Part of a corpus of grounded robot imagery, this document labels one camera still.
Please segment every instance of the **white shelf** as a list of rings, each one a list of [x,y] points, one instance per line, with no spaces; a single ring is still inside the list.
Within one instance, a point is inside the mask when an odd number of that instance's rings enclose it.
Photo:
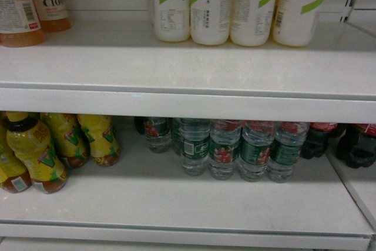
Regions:
[[[79,21],[0,54],[3,111],[376,122],[376,39],[342,23],[306,48],[209,48],[159,42],[147,22]]]
[[[292,180],[247,183],[183,173],[172,150],[149,152],[128,119],[116,165],[89,162],[58,193],[0,192],[0,235],[216,246],[366,250],[373,230],[326,158]]]

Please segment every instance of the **water bottle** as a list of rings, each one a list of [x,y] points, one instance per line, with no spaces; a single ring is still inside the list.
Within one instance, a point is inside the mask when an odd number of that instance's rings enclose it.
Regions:
[[[246,121],[238,169],[242,179],[248,182],[260,180],[270,157],[270,146],[276,134],[276,123],[270,121]]]
[[[181,119],[183,170],[189,176],[205,171],[209,155],[209,119]]]
[[[306,140],[308,123],[279,122],[274,142],[271,145],[267,176],[274,182],[284,183],[294,173],[301,147]]]
[[[218,180],[229,179],[235,170],[239,154],[241,122],[211,120],[209,170]]]

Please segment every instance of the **yellow tea bottle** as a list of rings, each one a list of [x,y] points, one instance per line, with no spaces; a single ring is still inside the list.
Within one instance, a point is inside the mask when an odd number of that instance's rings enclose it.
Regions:
[[[54,139],[56,153],[65,166],[75,169],[89,160],[89,150],[83,141],[76,115],[41,113]]]
[[[109,167],[119,160],[120,147],[113,134],[112,119],[104,115],[78,114],[78,122],[89,140],[90,154],[102,167]]]
[[[62,189],[68,171],[56,156],[47,126],[26,112],[7,112],[7,115],[10,126],[6,140],[28,168],[33,186],[47,194]]]

